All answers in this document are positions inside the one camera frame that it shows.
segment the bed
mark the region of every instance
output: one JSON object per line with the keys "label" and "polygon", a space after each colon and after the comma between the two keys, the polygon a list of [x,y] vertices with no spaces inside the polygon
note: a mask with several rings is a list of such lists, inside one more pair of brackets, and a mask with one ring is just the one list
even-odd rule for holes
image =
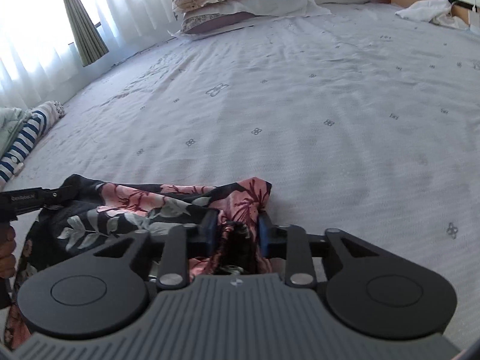
{"label": "bed", "polygon": [[[86,87],[6,190],[72,173],[273,184],[277,223],[341,228],[445,276],[446,335],[480,335],[480,39],[383,4],[326,4],[151,48]],[[22,245],[34,214],[14,224]]]}

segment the human hand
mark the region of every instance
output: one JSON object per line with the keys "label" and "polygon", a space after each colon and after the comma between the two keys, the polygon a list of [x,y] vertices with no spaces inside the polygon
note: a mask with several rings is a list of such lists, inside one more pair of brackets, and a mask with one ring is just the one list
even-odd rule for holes
{"label": "human hand", "polygon": [[15,230],[10,223],[0,223],[0,278],[8,279],[15,275],[15,256],[17,246]]}

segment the striped pillow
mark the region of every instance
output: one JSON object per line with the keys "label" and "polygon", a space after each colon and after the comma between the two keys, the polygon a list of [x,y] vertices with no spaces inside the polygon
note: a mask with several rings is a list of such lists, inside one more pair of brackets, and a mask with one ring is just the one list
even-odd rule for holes
{"label": "striped pillow", "polygon": [[31,113],[10,149],[0,159],[0,191],[12,178],[18,164],[25,161],[38,141],[65,115],[63,106],[53,101],[33,108]]}

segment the pink floral fabric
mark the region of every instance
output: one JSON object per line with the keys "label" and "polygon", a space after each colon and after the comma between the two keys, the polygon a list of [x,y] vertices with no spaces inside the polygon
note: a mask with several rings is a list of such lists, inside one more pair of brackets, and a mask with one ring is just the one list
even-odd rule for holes
{"label": "pink floral fabric", "polygon": [[[38,271],[65,260],[65,255],[72,257],[83,253],[120,234],[132,231],[166,234],[179,224],[200,224],[210,209],[216,209],[219,243],[209,258],[189,261],[190,277],[217,271],[222,259],[231,251],[230,240],[235,239],[231,235],[234,226],[239,224],[246,226],[251,235],[246,238],[250,248],[249,273],[272,271],[270,262],[261,257],[257,246],[258,214],[266,208],[271,188],[264,180],[253,177],[221,187],[126,186],[72,175],[64,185],[79,186],[79,193],[71,203],[75,205],[76,215],[59,215],[61,211],[55,211],[60,219],[52,222],[52,211],[44,210],[26,237],[13,288],[14,304],[4,334],[5,345],[11,350],[30,337],[15,304],[21,285]],[[37,245],[45,248],[45,239],[55,242],[47,245],[47,250],[39,250]]]}

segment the wooden bed frame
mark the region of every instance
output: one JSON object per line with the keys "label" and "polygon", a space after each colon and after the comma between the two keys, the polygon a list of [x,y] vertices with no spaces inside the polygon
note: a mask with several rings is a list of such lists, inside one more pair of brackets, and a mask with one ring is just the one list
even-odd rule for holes
{"label": "wooden bed frame", "polygon": [[[417,1],[420,1],[420,0],[390,0],[392,4],[397,4],[403,8],[407,8]],[[461,5],[459,4],[453,5],[452,15],[460,17],[460,19],[465,21],[465,23],[469,24],[469,11],[471,11],[471,8],[470,9],[466,8],[466,5],[469,5],[467,3],[461,2],[460,4]]]}

